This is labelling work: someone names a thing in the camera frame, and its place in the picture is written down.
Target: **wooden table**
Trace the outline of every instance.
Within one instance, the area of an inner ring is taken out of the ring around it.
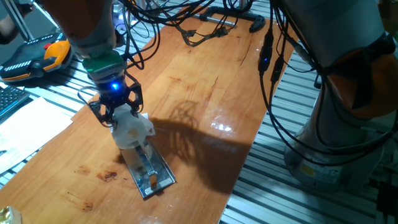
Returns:
[[[257,60],[267,28],[250,34],[250,24],[239,20],[195,48],[165,27],[145,70],[130,70],[176,184],[143,200],[109,130],[85,106],[0,190],[0,208],[16,207],[24,224],[217,223],[266,112]],[[206,34],[214,26],[188,19],[182,27]]]

